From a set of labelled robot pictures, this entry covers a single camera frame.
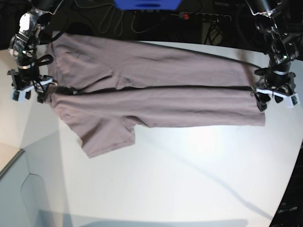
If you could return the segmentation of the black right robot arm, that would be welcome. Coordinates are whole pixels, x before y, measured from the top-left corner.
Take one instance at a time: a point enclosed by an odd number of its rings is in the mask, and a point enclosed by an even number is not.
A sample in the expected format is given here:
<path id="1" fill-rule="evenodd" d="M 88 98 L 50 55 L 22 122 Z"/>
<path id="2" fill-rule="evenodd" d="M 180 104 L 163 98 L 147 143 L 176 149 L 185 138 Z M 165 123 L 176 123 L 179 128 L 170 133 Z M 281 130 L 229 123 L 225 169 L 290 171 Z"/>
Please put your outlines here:
<path id="1" fill-rule="evenodd" d="M 17 102 L 29 100 L 31 91 L 37 94 L 37 102 L 44 103 L 47 99 L 47 89 L 56 85 L 51 76 L 41 75 L 40 67 L 53 62 L 53 57 L 46 54 L 37 58 L 37 48 L 40 45 L 50 44 L 57 40 L 67 29 L 71 16 L 68 13 L 68 22 L 57 35 L 48 39 L 43 37 L 45 28 L 55 15 L 62 0 L 32 0 L 31 9 L 19 21 L 19 31 L 12 37 L 9 44 L 9 53 L 14 58 L 18 69 L 11 69 L 7 75 L 11 77 L 12 91 L 10 98 Z"/>

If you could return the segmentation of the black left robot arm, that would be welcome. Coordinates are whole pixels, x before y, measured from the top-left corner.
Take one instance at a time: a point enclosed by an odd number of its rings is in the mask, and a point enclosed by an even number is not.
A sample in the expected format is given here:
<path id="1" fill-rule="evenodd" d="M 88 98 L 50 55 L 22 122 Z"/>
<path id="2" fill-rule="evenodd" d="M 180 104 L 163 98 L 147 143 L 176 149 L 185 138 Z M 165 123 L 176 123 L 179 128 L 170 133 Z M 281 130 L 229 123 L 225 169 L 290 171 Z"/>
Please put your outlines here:
<path id="1" fill-rule="evenodd" d="M 248 8 L 255 17 L 255 27 L 266 41 L 264 54 L 269 56 L 266 68 L 255 70 L 259 77 L 252 88 L 258 109 L 263 112 L 267 103 L 273 98 L 276 103 L 284 102 L 286 107 L 293 108 L 300 104 L 295 92 L 296 74 L 290 71 L 291 64 L 299 56 L 294 37 L 287 30 L 281 4 L 276 0 L 247 0 L 240 4 L 235 13 L 237 31 L 244 42 L 248 42 L 240 27 L 240 15 Z"/>

